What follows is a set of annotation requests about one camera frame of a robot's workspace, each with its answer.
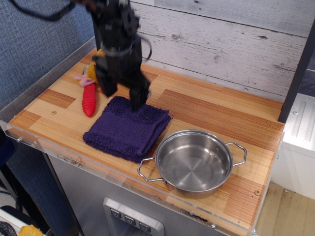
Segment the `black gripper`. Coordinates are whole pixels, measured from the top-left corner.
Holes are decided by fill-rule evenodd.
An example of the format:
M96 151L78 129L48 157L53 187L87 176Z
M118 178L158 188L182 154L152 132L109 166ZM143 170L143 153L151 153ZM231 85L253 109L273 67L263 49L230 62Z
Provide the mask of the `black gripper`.
M138 111L150 97L150 82L141 72L142 46L133 44L126 54L118 57L106 55L99 50L93 56L96 62L95 72L103 93L110 97L118 89L118 84L129 88L130 105Z

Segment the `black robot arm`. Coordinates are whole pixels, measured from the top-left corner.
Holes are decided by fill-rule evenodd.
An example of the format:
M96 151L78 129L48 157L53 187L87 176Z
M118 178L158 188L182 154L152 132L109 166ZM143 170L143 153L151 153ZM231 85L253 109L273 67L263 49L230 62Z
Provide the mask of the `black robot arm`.
M129 88L130 105L138 111L147 101L149 80L141 72L142 38L139 17L128 0L77 0L90 12L104 56L94 56L95 73L103 93L113 95L118 84Z

